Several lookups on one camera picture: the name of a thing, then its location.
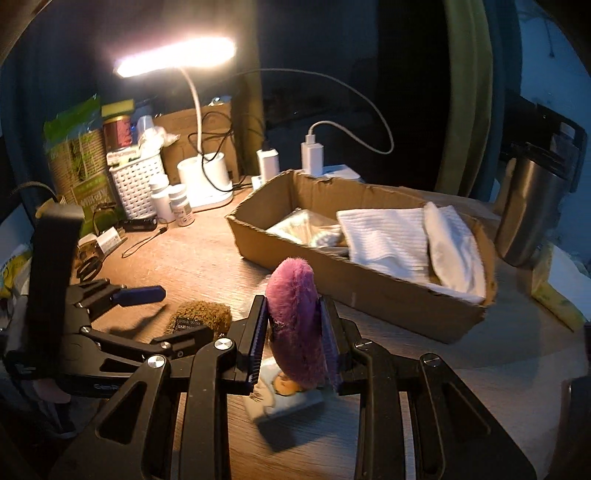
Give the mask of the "brown fuzzy pouch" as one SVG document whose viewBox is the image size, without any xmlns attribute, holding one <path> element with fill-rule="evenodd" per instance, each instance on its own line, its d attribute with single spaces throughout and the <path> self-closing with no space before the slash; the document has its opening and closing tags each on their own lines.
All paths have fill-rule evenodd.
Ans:
<svg viewBox="0 0 591 480">
<path fill-rule="evenodd" d="M 166 334 L 173 334 L 197 326 L 206 326 L 214 331 L 214 336 L 228 333 L 232 322 L 228 305 L 195 300 L 182 303 L 170 316 L 165 328 Z"/>
</svg>

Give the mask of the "purple fuzzy pouch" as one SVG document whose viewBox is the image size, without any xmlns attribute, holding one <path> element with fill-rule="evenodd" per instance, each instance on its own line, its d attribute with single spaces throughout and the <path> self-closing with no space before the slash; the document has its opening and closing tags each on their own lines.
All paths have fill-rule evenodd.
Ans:
<svg viewBox="0 0 591 480">
<path fill-rule="evenodd" d="M 315 273 L 301 258 L 283 260 L 266 284 L 270 349 L 290 380 L 304 389 L 325 383 L 322 321 Z"/>
</svg>

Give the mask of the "clear plastic packet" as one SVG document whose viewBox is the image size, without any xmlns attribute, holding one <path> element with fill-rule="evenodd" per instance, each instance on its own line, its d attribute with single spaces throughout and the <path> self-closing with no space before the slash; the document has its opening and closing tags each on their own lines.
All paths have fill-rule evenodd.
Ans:
<svg viewBox="0 0 591 480">
<path fill-rule="evenodd" d="M 266 232 L 298 245 L 315 248 L 335 247 L 344 240 L 338 221 L 301 208 L 295 209 Z"/>
</svg>

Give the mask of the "white textured cloth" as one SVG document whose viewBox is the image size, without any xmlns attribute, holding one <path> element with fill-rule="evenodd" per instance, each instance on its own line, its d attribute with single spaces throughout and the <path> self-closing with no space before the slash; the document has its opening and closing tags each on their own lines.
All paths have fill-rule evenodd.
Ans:
<svg viewBox="0 0 591 480">
<path fill-rule="evenodd" d="M 339 210 L 349 260 L 405 281 L 430 281 L 422 208 Z"/>
</svg>

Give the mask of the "cartoon tissue packet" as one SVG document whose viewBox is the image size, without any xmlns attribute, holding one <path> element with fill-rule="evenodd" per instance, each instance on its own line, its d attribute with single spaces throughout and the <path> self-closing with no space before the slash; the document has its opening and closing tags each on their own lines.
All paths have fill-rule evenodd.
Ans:
<svg viewBox="0 0 591 480">
<path fill-rule="evenodd" d="M 320 390 L 305 390 L 283 373 L 276 359 L 263 360 L 259 381 L 252 393 L 243 398 L 245 412 L 254 424 L 274 420 L 322 404 Z"/>
</svg>

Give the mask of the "white perforated basket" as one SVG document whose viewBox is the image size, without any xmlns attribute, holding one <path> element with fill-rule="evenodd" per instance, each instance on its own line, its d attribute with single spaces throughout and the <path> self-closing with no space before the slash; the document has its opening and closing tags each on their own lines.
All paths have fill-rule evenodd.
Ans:
<svg viewBox="0 0 591 480">
<path fill-rule="evenodd" d="M 127 219 L 155 214 L 149 181 L 153 176 L 164 173 L 159 153 L 110 167 L 109 173 Z"/>
</svg>

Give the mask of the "white pill bottle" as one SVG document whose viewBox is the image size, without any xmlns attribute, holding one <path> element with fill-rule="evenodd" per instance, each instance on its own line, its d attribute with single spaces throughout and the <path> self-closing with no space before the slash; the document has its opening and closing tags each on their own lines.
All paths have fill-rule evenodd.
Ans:
<svg viewBox="0 0 591 480">
<path fill-rule="evenodd" d="M 183 184 L 170 185 L 168 188 L 169 206 L 179 227 L 189 226 L 193 221 L 193 212 Z"/>
</svg>

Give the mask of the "green snack bag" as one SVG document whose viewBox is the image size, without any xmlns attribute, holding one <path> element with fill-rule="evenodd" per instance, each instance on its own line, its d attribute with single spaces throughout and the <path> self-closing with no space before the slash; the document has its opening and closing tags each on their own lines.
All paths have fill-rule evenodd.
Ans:
<svg viewBox="0 0 591 480">
<path fill-rule="evenodd" d="M 102 130 L 100 97 L 62 111 L 43 125 L 44 150 L 57 194 L 84 212 L 81 234 L 94 231 L 96 207 L 115 203 Z"/>
</svg>

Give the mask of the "red can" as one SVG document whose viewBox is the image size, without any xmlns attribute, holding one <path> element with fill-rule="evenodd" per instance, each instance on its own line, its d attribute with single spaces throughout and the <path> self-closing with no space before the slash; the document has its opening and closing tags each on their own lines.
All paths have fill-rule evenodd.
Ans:
<svg viewBox="0 0 591 480">
<path fill-rule="evenodd" d="M 107 152 L 114 152 L 132 145 L 131 117 L 119 115 L 103 121 L 103 135 Z"/>
</svg>

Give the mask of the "white folded towel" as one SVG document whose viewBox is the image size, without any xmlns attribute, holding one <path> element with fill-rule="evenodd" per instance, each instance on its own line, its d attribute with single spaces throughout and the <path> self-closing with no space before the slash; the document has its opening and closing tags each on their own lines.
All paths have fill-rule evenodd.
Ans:
<svg viewBox="0 0 591 480">
<path fill-rule="evenodd" d="M 487 293 L 485 270 L 474 234 L 453 206 L 424 208 L 432 269 L 438 283 L 427 286 L 438 293 L 479 305 Z"/>
</svg>

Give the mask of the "brown cardboard tray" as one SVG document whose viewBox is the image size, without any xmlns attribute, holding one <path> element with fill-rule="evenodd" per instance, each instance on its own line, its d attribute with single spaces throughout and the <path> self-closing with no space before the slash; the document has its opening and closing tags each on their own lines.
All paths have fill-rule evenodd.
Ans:
<svg viewBox="0 0 591 480">
<path fill-rule="evenodd" d="M 280 233 L 303 213 L 338 227 L 346 254 Z M 460 340 L 496 298 L 495 251 L 483 225 L 405 188 L 287 171 L 246 197 L 228 223 L 246 260 L 273 270 L 303 258 L 322 294 L 443 343 Z"/>
</svg>

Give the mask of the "yellow tissue pack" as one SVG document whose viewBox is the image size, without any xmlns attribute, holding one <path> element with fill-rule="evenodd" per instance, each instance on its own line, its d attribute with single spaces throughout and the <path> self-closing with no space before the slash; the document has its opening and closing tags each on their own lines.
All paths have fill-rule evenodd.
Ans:
<svg viewBox="0 0 591 480">
<path fill-rule="evenodd" d="M 590 322 L 590 277 L 552 243 L 542 248 L 533 268 L 531 296 L 572 331 Z"/>
</svg>

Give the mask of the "brown cardboard box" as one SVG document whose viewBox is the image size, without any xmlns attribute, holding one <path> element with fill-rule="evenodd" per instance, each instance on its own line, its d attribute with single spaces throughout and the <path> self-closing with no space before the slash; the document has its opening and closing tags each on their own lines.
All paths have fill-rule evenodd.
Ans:
<svg viewBox="0 0 591 480">
<path fill-rule="evenodd" d="M 224 154 L 228 176 L 232 181 L 239 179 L 238 157 L 235 152 L 235 136 L 231 122 L 231 103 L 217 103 L 201 107 L 202 148 L 205 153 L 214 153 L 221 147 Z M 161 159 L 165 173 L 172 184 L 180 182 L 177 165 L 180 161 L 197 155 L 193 144 L 197 141 L 197 118 L 195 110 L 185 109 L 154 118 L 156 126 L 163 127 L 169 134 L 178 135 L 179 139 L 164 147 Z"/>
</svg>

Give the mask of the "white power strip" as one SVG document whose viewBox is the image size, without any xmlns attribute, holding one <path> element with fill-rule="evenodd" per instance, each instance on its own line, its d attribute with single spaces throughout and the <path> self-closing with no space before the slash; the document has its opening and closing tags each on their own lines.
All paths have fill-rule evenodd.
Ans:
<svg viewBox="0 0 591 480">
<path fill-rule="evenodd" d="M 345 164 L 325 166 L 322 168 L 322 175 L 328 178 L 362 181 L 361 175 Z"/>
</svg>

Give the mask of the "yellow curtain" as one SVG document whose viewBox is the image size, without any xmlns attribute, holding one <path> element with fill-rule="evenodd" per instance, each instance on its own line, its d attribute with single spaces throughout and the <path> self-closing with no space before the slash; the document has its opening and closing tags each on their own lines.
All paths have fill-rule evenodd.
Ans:
<svg viewBox="0 0 591 480">
<path fill-rule="evenodd" d="M 450 118 L 437 189 L 469 194 L 485 156 L 492 116 L 493 49 L 484 3 L 446 1 Z"/>
</svg>

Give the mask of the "steel travel mug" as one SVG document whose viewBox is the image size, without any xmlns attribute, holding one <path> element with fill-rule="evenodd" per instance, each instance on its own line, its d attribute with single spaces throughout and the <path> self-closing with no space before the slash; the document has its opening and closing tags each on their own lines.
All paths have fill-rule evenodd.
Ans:
<svg viewBox="0 0 591 480">
<path fill-rule="evenodd" d="M 529 264 L 546 234 L 557 226 L 564 197 L 578 188 L 587 140 L 582 126 L 540 104 L 517 117 L 495 239 L 506 263 Z"/>
</svg>

